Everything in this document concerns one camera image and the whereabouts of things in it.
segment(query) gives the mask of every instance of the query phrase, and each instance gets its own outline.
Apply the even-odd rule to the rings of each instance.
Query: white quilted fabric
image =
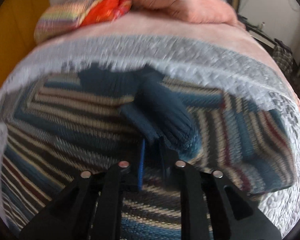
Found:
[[[42,74],[75,72],[89,62],[111,64],[113,71],[128,71],[150,63],[171,77],[254,100],[265,110],[282,114],[297,170],[293,187],[267,194],[259,208],[285,236],[300,218],[300,112],[280,78],[269,67],[246,56],[185,38],[122,36],[67,41],[39,49],[18,64],[0,89],[4,93],[29,84]],[[0,124],[0,169],[7,130]],[[0,215],[4,219],[0,191]]]

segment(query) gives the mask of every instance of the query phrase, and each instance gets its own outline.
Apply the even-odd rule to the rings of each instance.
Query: silver screw head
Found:
[[[83,171],[83,172],[81,172],[81,178],[83,178],[83,179],[88,179],[88,178],[90,178],[91,177],[91,172],[90,171]]]
[[[214,171],[212,174],[213,174],[213,176],[215,176],[218,179],[223,177],[222,171]]]
[[[128,168],[130,166],[130,163],[127,161],[122,161],[118,163],[120,168]]]
[[[178,168],[184,168],[186,166],[186,163],[184,161],[176,161],[176,166]]]

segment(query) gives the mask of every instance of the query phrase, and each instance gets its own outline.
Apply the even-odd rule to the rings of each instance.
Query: bed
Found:
[[[150,63],[170,77],[223,89],[255,101],[264,110],[277,109],[291,141],[297,180],[288,189],[264,195],[259,209],[282,236],[293,229],[300,218],[300,100],[269,54],[246,31],[131,11],[114,22],[81,28],[36,47],[10,73],[0,88],[0,101],[45,73],[77,72],[94,61],[111,63],[114,72]],[[6,139],[7,127],[0,123],[0,174]],[[7,222],[2,200],[0,190],[0,217]]]

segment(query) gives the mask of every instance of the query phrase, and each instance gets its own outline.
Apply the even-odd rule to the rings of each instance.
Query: yellow wall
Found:
[[[35,25],[48,0],[5,0],[0,6],[0,87],[34,47]]]

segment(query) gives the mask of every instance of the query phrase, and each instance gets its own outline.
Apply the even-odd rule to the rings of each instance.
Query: knitted fabric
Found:
[[[186,107],[188,114],[183,120],[194,126],[181,137],[193,134],[193,139],[195,131],[200,132],[199,140],[194,140],[199,146],[190,148],[189,163],[202,171],[221,169],[249,194],[292,185],[293,159],[277,111],[262,111],[251,101],[163,77],[149,68],[111,73],[93,64],[78,74],[42,77],[6,95],[0,104],[0,120],[9,130],[2,166],[3,203],[16,235],[79,171],[106,171],[119,160],[138,154],[143,138],[142,130],[136,129],[140,122],[131,125],[120,111],[134,103],[132,109],[155,125],[157,113],[151,109],[145,113],[137,102],[140,91],[147,91],[145,81],[165,87],[156,88],[166,92],[161,94],[160,104],[166,96],[179,100],[173,106],[180,111],[170,113],[182,113],[180,104]],[[166,126],[181,127],[173,122]],[[171,142],[178,136],[169,136],[166,130],[171,129],[162,125],[154,130]],[[183,150],[179,155],[189,158],[189,152]],[[125,194],[123,239],[180,239],[179,193],[166,192],[160,174],[159,167],[146,162],[143,190],[137,195]]]

